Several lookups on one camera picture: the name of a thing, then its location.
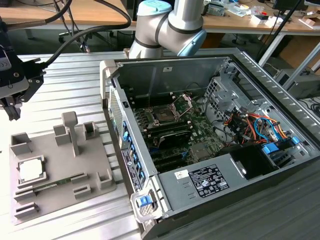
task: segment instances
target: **power supply label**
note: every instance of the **power supply label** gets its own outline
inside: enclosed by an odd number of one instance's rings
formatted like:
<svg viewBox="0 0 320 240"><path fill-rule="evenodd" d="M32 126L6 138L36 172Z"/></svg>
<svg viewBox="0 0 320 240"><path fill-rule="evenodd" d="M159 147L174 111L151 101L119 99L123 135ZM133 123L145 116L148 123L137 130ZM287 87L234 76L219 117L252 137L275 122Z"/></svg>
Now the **power supply label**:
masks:
<svg viewBox="0 0 320 240"><path fill-rule="evenodd" d="M189 176L199 196L202 198L229 188L228 183L216 164L190 171Z"/></svg>
<svg viewBox="0 0 320 240"><path fill-rule="evenodd" d="M132 161L130 153L129 153L128 150L122 150L121 152L122 152L122 156L123 156L123 159L124 159L124 163L126 165L126 169L127 169L128 173L129 173L131 184L134 187L134 191L135 192L139 192L139 191L141 191L142 187L141 187L140 181L139 181L139 179L137 177L135 164Z"/></svg>

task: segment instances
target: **table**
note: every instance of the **table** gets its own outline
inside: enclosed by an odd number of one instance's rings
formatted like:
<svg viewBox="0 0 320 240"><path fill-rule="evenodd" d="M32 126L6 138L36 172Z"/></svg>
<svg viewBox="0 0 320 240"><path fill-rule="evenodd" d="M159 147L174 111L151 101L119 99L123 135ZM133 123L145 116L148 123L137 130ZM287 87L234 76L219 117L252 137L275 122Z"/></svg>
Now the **table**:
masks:
<svg viewBox="0 0 320 240"><path fill-rule="evenodd" d="M125 10L121 0L109 0L109 3ZM264 3L253 0L247 3L249 7L263 6L268 15L273 16L275 10L271 9ZM72 14L75 22L79 25L80 29L86 29L98 25L113 25L123 24L125 19L114 10L102 6L100 3L92 0L73 0ZM9 8L1 8L1 17L8 23L24 22L40 20L52 16L53 13L43 10L39 7L23 5L13 0L13 6ZM267 49L259 64L263 66L269 57L272 55L276 47L286 35L307 35L307 36L320 36L319 30L312 30L299 22L299 13L295 13L292 17L292 22L287 23L281 33L275 38L274 42ZM71 21L68 16L65 16L66 23L70 24ZM271 27L266 25L254 26L250 23L250 16L239 17L228 11L226 16L212 16L206 15L203 17L203 27L208 33L233 33L233 34L269 34ZM64 29L60 20L55 21L49 25L37 27L38 29ZM136 22L132 22L127 30L135 30Z"/></svg>
<svg viewBox="0 0 320 240"><path fill-rule="evenodd" d="M239 54L236 48L223 52ZM198 55L210 55L201 49ZM20 56L23 61L46 60L46 55ZM140 240L115 150L100 102L99 63L124 58L121 52L66 53L46 70L44 84L22 107L18 121L0 111L0 236L2 239ZM9 217L8 143L5 134L26 131L31 137L47 134L60 124L62 112L76 111L79 124L99 127L117 188L96 198L13 226ZM187 239L318 239L320 234L320 161L277 186L252 195L159 240Z"/></svg>

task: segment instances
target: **aluminum profile table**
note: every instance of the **aluminum profile table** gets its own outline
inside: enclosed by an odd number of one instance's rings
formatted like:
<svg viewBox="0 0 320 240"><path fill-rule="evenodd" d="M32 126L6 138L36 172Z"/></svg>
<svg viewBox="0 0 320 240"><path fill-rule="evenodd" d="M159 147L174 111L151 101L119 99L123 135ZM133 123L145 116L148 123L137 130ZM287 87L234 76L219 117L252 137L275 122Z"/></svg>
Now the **aluminum profile table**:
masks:
<svg viewBox="0 0 320 240"><path fill-rule="evenodd" d="M40 57L46 60L49 56ZM37 57L28 55L21 59ZM63 54L46 70L43 86L23 104L18 121L9 122L4 111L0 111L1 239L141 239L100 101L100 61L123 57L121 53ZM35 137L53 132L53 126L61 124L61 114L69 111L77 113L79 124L97 124L116 190L14 226L9 214L9 135L27 132Z"/></svg>
<svg viewBox="0 0 320 240"><path fill-rule="evenodd" d="M240 55L236 48L215 49ZM212 50L200 50L211 55ZM23 61L50 55L22 56ZM0 111L0 236L1 239L139 240L136 223L119 163L100 103L99 63L121 59L121 52L62 54L46 71L44 85L22 107L21 119L9 122ZM261 79L267 73L261 73ZM58 210L17 226L9 216L9 134L31 137L52 132L61 113L76 111L79 124L95 121L104 142L117 188L115 191ZM320 234L320 161L283 183L221 209L159 240L300 240Z"/></svg>

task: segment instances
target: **sticker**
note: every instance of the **sticker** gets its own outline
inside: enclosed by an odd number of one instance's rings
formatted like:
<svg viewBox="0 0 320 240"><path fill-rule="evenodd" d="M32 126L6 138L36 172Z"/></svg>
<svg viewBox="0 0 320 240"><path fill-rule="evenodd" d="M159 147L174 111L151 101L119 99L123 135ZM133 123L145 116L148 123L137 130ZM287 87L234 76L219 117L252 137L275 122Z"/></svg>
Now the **sticker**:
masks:
<svg viewBox="0 0 320 240"><path fill-rule="evenodd" d="M229 188L228 183L216 164L191 171L189 172L189 176L199 196L202 198Z"/></svg>
<svg viewBox="0 0 320 240"><path fill-rule="evenodd" d="M172 71L172 66L166 66L163 68L163 72L171 72Z"/></svg>
<svg viewBox="0 0 320 240"><path fill-rule="evenodd" d="M179 180L179 179L186 178L186 177L189 176L187 169L182 170L182 171L177 171L177 172L174 173L174 175L175 175L176 179L178 179L178 180Z"/></svg>
<svg viewBox="0 0 320 240"><path fill-rule="evenodd" d="M126 163L126 168L129 173L129 177L131 180L131 184L134 187L135 192L139 192L142 189L139 178L137 177L137 173L135 170L135 165L132 163L132 159L130 157L128 150L121 151L124 162Z"/></svg>

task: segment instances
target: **motherboard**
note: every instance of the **motherboard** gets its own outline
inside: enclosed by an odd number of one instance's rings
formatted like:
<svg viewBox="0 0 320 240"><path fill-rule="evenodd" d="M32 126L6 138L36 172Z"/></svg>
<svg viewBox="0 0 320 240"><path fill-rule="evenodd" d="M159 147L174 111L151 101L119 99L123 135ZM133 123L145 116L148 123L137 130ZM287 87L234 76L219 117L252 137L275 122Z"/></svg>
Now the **motherboard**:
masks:
<svg viewBox="0 0 320 240"><path fill-rule="evenodd" d="M201 104L186 93L173 99L169 104L133 110L160 173L210 159L224 146Z"/></svg>

